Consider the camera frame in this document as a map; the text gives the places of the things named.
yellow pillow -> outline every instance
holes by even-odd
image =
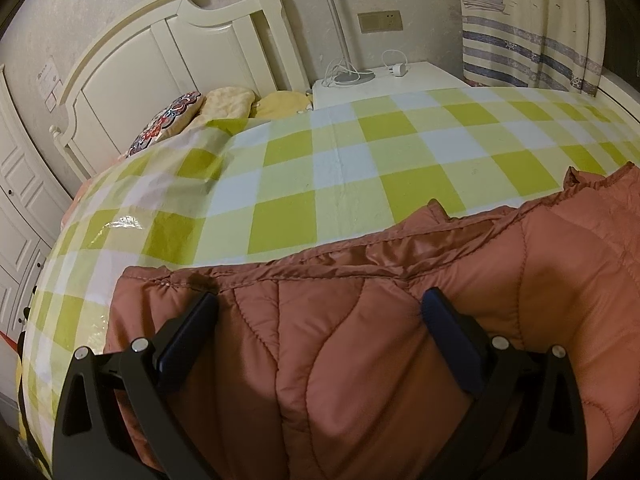
[[[191,121],[185,131],[204,126],[213,119],[246,119],[255,94],[252,90],[239,86],[225,86],[209,92],[200,107],[200,113]]]
[[[260,99],[251,108],[251,115],[256,119],[281,119],[312,110],[311,99],[300,92],[280,90]]]

lamp base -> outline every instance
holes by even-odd
[[[336,86],[354,86],[371,81],[375,76],[371,70],[365,70],[359,74],[341,72],[334,78],[334,83]]]

wall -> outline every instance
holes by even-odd
[[[0,40],[0,63],[27,131],[47,164],[74,194],[79,181],[66,165],[49,134],[67,126],[63,109],[49,114],[35,85],[36,74],[53,56],[63,81],[76,59],[114,18],[140,0],[26,0]],[[238,0],[195,0],[216,8]],[[327,63],[340,56],[325,0],[283,0],[308,76],[324,75]],[[360,68],[380,66],[387,48],[399,48],[409,61],[428,60],[462,76],[460,0],[337,0],[351,57]],[[399,9],[404,31],[361,34],[358,12]]]

bed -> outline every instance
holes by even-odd
[[[280,62],[256,32],[260,12]],[[48,459],[71,355],[102,352],[127,266],[268,261],[388,228],[432,198],[464,216],[562,189],[569,166],[609,174],[640,162],[638,128],[615,102],[453,88],[210,121],[108,168],[176,95],[239,85],[263,96],[280,66],[288,88],[308,89],[281,0],[148,0],[76,64],[69,127],[52,130],[78,176],[94,179],[46,263],[24,346],[26,416]]]

wall socket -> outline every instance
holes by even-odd
[[[388,30],[402,30],[402,16],[399,10],[377,10],[375,12],[360,12],[358,14],[360,31],[386,32]]]

